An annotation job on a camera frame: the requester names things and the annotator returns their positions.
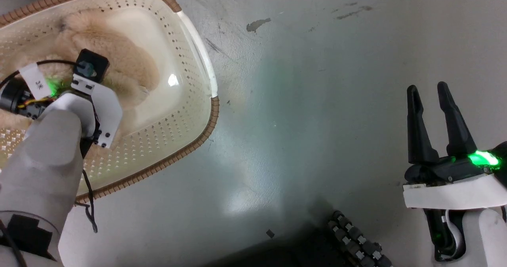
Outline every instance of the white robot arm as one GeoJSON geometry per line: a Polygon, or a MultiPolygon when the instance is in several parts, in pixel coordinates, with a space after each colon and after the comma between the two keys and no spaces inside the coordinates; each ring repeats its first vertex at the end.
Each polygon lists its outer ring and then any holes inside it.
{"type": "Polygon", "coordinates": [[[507,142],[477,150],[446,83],[438,84],[449,145],[431,147],[415,86],[407,90],[409,162],[403,186],[408,208],[424,210],[435,246],[434,266],[500,267],[507,261],[505,218],[489,209],[507,204],[507,142]]]}
{"type": "MultiPolygon", "coordinates": [[[[74,68],[71,88],[52,103],[25,105],[33,96],[22,79],[1,88],[2,109],[35,120],[0,173],[2,266],[63,266],[58,242],[81,175],[86,176],[83,158],[92,143],[109,147],[118,129],[123,114],[118,98],[96,82],[109,62],[90,51],[83,56],[88,61],[74,68]]],[[[91,208],[87,216],[96,232],[91,208]]]]}

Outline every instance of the black cable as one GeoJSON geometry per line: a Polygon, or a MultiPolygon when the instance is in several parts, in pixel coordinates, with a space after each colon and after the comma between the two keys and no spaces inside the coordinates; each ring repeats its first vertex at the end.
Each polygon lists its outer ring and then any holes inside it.
{"type": "Polygon", "coordinates": [[[97,233],[97,224],[95,223],[95,207],[93,205],[93,190],[92,185],[90,184],[90,180],[88,180],[88,176],[86,175],[85,170],[83,169],[83,177],[85,178],[86,187],[88,188],[88,199],[90,200],[90,204],[81,204],[80,202],[74,202],[76,206],[85,207],[86,217],[92,224],[93,232],[97,233]]]}
{"type": "Polygon", "coordinates": [[[5,227],[4,222],[0,219],[0,230],[4,234],[5,239],[7,240],[7,243],[9,243],[9,246],[12,249],[12,252],[14,253],[14,256],[16,257],[16,260],[19,263],[20,267],[27,267],[27,262],[25,261],[25,258],[23,257],[23,254],[21,254],[21,251],[18,249],[18,246],[12,239],[11,235],[7,231],[7,227],[5,227]]]}
{"type": "Polygon", "coordinates": [[[500,209],[502,210],[502,219],[504,222],[507,222],[507,212],[505,211],[505,206],[501,206],[500,209]]]}
{"type": "MultiPolygon", "coordinates": [[[[69,65],[73,65],[73,66],[78,66],[80,68],[85,68],[83,65],[77,64],[76,62],[73,62],[73,61],[57,60],[57,59],[39,61],[39,62],[37,62],[37,65],[44,65],[44,64],[48,64],[48,63],[69,64],[69,65]]],[[[19,74],[19,70],[10,74],[9,76],[7,76],[7,78],[5,78],[2,82],[0,82],[0,88],[3,88],[5,86],[5,84],[7,84],[8,81],[14,79],[14,77],[16,77],[18,74],[19,74]]]]}

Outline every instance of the white label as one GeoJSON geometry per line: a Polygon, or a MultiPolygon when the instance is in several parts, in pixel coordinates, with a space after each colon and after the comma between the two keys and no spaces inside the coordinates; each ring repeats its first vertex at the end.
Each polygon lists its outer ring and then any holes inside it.
{"type": "Polygon", "coordinates": [[[51,95],[51,89],[44,79],[44,74],[39,70],[36,63],[19,69],[19,73],[29,86],[30,92],[35,99],[42,99],[51,95]]]}

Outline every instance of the brown basket rim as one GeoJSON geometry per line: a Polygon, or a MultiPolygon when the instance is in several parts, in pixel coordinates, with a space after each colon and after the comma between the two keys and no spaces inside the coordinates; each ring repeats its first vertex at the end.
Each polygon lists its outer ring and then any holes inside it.
{"type": "MultiPolygon", "coordinates": [[[[9,25],[15,21],[30,16],[34,13],[38,13],[44,9],[48,9],[50,7],[54,7],[56,5],[60,5],[69,1],[70,0],[37,0],[36,2],[33,2],[29,5],[21,7],[19,9],[15,9],[7,14],[0,16],[0,29],[2,27],[5,27],[6,25],[9,25]]],[[[178,3],[176,3],[176,0],[163,0],[163,1],[172,9],[172,11],[174,12],[181,11],[181,7],[179,6],[178,3]]],[[[136,182],[139,182],[140,180],[150,177],[151,175],[157,173],[158,171],[161,171],[167,166],[182,159],[186,155],[189,155],[191,152],[193,152],[194,150],[199,148],[202,144],[204,144],[204,142],[208,139],[208,137],[210,137],[211,133],[213,132],[217,124],[217,119],[219,117],[219,98],[212,97],[211,101],[212,101],[211,103],[212,109],[210,113],[210,119],[208,120],[206,128],[203,130],[201,135],[197,137],[197,139],[192,141],[184,148],[181,148],[174,154],[169,155],[165,159],[162,159],[159,162],[149,166],[148,168],[145,168],[137,173],[134,173],[128,177],[123,178],[122,180],[116,181],[105,187],[94,190],[93,198],[98,199],[100,197],[109,195],[125,187],[128,187],[136,182]]],[[[77,196],[76,201],[81,203],[88,202],[88,193],[77,196]]]]}

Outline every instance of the white basket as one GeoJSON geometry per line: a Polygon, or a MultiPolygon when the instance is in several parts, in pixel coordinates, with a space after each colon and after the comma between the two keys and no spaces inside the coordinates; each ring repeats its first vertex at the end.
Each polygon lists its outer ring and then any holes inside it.
{"type": "MultiPolygon", "coordinates": [[[[201,146],[218,117],[217,81],[194,25],[174,0],[40,0],[0,17],[0,79],[11,56],[47,42],[61,18],[86,9],[111,11],[109,24],[154,57],[160,85],[124,117],[128,135],[100,159],[86,160],[95,197],[108,195],[160,171],[201,146]]],[[[0,131],[0,166],[23,138],[0,131]]],[[[82,181],[78,200],[87,201],[82,181]]]]}

